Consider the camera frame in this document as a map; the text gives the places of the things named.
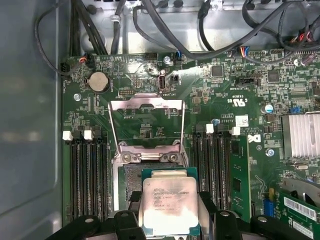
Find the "ram slot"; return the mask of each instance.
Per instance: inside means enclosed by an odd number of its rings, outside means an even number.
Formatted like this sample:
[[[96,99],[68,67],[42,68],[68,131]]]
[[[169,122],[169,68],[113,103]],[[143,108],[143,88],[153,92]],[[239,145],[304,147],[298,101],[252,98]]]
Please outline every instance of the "ram slot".
[[[215,163],[217,176],[219,178],[219,208],[228,210],[231,207],[229,161],[230,161],[230,137],[227,133],[219,132],[214,135]]]
[[[78,162],[78,207],[79,207],[79,214],[80,216],[85,215],[85,208],[86,208],[86,194],[85,194],[85,187],[86,187],[86,181],[85,181],[85,175],[86,172],[85,169],[85,159],[86,154],[84,150],[84,144],[80,142],[77,146],[77,162]]]
[[[70,151],[70,190],[71,190],[71,220],[75,220],[79,216],[78,206],[78,158],[77,158],[78,145],[73,142]]]
[[[101,220],[106,220],[109,214],[109,192],[108,192],[108,152],[107,144],[99,143],[99,158],[101,172]]]
[[[90,202],[91,202],[91,213],[92,215],[98,216],[98,208],[99,208],[99,202],[98,202],[98,159],[97,159],[97,144],[92,143],[90,145],[91,149],[91,162],[90,162]]]
[[[206,134],[206,139],[204,142],[204,150],[206,153],[206,161],[205,161],[205,168],[206,168],[206,179],[207,179],[207,189],[212,195],[213,202],[217,202],[217,194],[216,194],[216,187],[215,182],[216,178],[214,175],[215,172],[215,164],[214,164],[214,148],[213,148],[213,136],[212,134]]]
[[[87,205],[87,215],[93,214],[93,198],[92,194],[94,194],[93,189],[93,176],[95,173],[92,171],[92,162],[94,161],[94,148],[91,142],[87,142],[86,144],[86,205]]]
[[[226,194],[226,208],[231,208],[231,183],[230,183],[230,152],[231,152],[231,138],[229,136],[225,136],[223,138],[224,141],[224,161],[223,161],[223,169],[225,175],[225,194]]]
[[[215,195],[216,195],[216,206],[218,209],[223,209],[223,190],[222,190],[222,173],[220,168],[220,139],[218,138],[217,134],[213,134],[213,165],[214,165],[214,173],[213,176],[215,177]]]
[[[193,154],[194,154],[194,165],[198,170],[198,189],[200,192],[206,191],[205,182],[205,166],[204,166],[204,139],[200,132],[193,135]]]

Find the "sticker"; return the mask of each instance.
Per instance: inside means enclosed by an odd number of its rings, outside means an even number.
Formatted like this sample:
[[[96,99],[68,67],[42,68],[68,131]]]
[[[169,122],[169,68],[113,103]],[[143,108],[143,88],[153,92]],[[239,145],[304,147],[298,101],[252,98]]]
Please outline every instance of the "sticker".
[[[261,143],[261,135],[260,134],[256,134],[256,135],[248,135],[248,142],[249,143],[252,143],[252,142],[255,142],[255,143]]]
[[[249,127],[248,115],[235,116],[235,126],[236,127]]]
[[[303,206],[300,203],[297,203],[296,201],[292,201],[287,197],[283,197],[284,199],[284,205],[292,210],[295,210],[296,212],[312,219],[313,221],[317,221],[317,214],[315,210],[312,210],[309,207]]]
[[[300,233],[306,235],[307,237],[314,239],[314,233],[310,231],[308,228],[297,223],[296,221],[293,221],[293,228],[298,230]]]

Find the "heatsink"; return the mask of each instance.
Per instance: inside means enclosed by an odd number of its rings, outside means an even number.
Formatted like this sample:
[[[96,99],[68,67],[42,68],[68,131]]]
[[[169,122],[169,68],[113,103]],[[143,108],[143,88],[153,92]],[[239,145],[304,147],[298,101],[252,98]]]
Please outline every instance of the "heatsink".
[[[284,156],[320,157],[320,114],[282,117]]]

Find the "usb port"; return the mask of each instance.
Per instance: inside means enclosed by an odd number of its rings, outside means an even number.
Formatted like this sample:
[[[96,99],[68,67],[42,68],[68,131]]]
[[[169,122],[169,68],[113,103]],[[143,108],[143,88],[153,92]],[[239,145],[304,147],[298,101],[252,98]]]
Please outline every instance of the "usb port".
[[[159,89],[166,88],[166,77],[165,75],[160,75],[158,79]]]

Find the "motherboard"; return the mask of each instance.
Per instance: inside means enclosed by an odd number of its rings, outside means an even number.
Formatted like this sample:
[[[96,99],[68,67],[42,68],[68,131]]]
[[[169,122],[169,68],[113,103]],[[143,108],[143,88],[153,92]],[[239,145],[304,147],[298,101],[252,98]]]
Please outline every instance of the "motherboard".
[[[284,54],[249,55],[274,61]],[[305,139],[320,123],[315,54],[296,52],[276,65],[232,53],[207,60],[180,53],[93,56],[63,79],[63,224],[128,209],[132,192],[141,191],[142,170],[179,165],[197,168],[198,191],[210,192],[219,209],[246,222],[261,214],[287,222],[279,197],[284,179],[320,183],[318,127],[311,136],[316,146]],[[127,153],[128,146],[140,151]],[[183,157],[155,158],[150,149],[162,146],[178,146]],[[291,224],[310,229],[297,219]]]

